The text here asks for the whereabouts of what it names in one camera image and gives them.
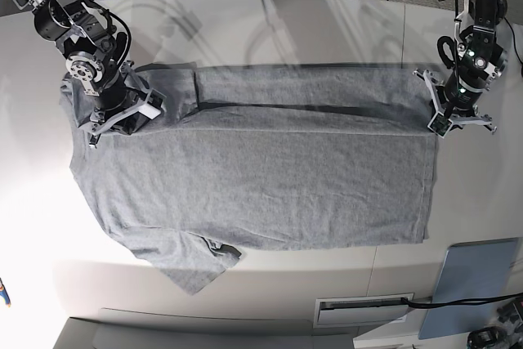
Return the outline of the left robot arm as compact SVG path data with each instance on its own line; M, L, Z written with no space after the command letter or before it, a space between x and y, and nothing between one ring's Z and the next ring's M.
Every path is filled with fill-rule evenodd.
M477 102L506 69L507 51L498 44L497 34L506 14L507 0L454 0L454 35L437 41L448 78L438 81L427 69L413 72L430 92L433 115L427 128L438 137L467 125L496 132L492 118L480 114Z

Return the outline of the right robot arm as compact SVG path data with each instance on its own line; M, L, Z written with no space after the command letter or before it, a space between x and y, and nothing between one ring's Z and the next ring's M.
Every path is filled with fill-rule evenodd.
M37 33L65 58L69 76L93 104L80 129L96 146L107 132L132 135L162 113L163 95L138 77L127 59L127 24L93 0L12 0L30 7Z

